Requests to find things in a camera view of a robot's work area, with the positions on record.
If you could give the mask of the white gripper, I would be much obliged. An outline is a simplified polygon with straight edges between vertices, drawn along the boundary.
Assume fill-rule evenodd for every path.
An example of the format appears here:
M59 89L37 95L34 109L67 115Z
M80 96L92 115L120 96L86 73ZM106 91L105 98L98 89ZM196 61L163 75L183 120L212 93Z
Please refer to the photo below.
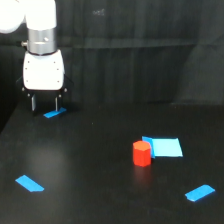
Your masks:
M61 97L73 82L65 77L65 66L60 50L49 55L34 55L26 52L22 76L16 81L19 89L31 94L34 91L52 91L55 97L55 110L61 108ZM31 110L36 113L36 95L31 96Z

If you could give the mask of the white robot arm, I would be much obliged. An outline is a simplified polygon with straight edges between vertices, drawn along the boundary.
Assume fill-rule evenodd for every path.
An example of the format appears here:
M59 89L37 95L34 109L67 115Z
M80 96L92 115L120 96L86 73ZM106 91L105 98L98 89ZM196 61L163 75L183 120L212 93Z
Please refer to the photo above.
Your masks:
M26 49L23 62L23 86L36 110L35 91L55 91L55 110L46 118L66 111L61 106L65 86L65 68L56 41L55 0L0 0L0 33L10 34L25 24L28 40L21 43Z

